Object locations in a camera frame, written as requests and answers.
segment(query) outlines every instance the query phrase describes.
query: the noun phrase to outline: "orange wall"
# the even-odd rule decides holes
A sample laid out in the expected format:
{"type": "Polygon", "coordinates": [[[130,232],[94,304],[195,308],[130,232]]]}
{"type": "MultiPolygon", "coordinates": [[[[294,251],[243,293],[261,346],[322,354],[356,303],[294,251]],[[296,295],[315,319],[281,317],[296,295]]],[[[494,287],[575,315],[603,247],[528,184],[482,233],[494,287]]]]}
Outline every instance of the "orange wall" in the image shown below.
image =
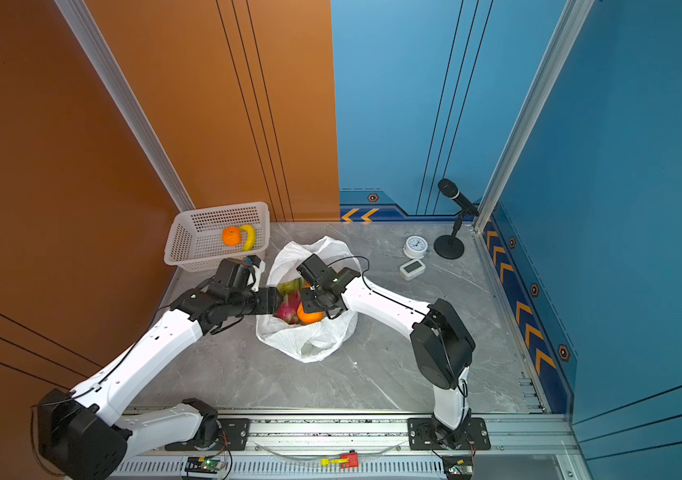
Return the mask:
{"type": "Polygon", "coordinates": [[[195,206],[337,220],[329,0],[86,0],[195,206]]]}
{"type": "Polygon", "coordinates": [[[0,0],[0,478],[42,478],[29,405],[68,389],[146,328],[173,268],[177,213],[49,0],[0,0]]]}

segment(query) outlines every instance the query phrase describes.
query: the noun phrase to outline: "clock face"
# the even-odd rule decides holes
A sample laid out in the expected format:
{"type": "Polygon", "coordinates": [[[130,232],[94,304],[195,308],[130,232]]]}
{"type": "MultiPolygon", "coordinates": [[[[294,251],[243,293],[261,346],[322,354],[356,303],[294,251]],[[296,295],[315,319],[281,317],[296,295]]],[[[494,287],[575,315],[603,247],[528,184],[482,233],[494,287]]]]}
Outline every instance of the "clock face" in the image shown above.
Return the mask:
{"type": "Polygon", "coordinates": [[[423,252],[426,250],[426,240],[420,236],[411,236],[408,238],[408,246],[413,252],[423,252]]]}

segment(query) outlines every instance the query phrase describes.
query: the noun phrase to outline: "microphone head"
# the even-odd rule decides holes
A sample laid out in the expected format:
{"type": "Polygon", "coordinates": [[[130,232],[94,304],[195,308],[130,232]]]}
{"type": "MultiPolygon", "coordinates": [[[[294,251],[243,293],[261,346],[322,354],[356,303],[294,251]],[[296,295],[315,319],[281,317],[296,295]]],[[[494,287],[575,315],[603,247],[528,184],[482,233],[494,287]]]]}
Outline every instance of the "microphone head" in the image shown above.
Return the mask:
{"type": "Polygon", "coordinates": [[[442,192],[442,195],[448,198],[455,198],[458,195],[458,187],[447,178],[443,178],[437,184],[437,188],[442,192]]]}

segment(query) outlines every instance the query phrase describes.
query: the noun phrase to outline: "microphone stand base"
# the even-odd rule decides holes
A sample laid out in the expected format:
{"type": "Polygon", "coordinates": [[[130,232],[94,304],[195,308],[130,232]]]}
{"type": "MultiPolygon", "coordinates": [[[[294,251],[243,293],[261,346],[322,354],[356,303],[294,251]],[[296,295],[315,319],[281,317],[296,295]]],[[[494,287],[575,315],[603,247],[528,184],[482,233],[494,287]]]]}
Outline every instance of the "microphone stand base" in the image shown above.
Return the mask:
{"type": "Polygon", "coordinates": [[[464,254],[464,243],[452,235],[443,235],[434,242],[434,251],[442,258],[455,260],[464,254]]]}

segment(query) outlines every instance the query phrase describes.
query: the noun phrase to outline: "white perforated basket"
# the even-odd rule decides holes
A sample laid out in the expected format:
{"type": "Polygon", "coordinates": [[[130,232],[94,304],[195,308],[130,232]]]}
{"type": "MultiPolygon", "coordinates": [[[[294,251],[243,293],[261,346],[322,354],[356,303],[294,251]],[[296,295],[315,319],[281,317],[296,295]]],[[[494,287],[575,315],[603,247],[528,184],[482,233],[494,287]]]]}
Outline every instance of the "white perforated basket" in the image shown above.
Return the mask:
{"type": "Polygon", "coordinates": [[[187,272],[211,270],[224,258],[245,258],[266,250],[269,245],[269,206],[263,202],[212,206],[176,215],[165,244],[165,263],[187,272]],[[228,226],[249,224],[256,231],[256,244],[242,251],[247,234],[239,245],[227,246],[221,234],[228,226]]]}

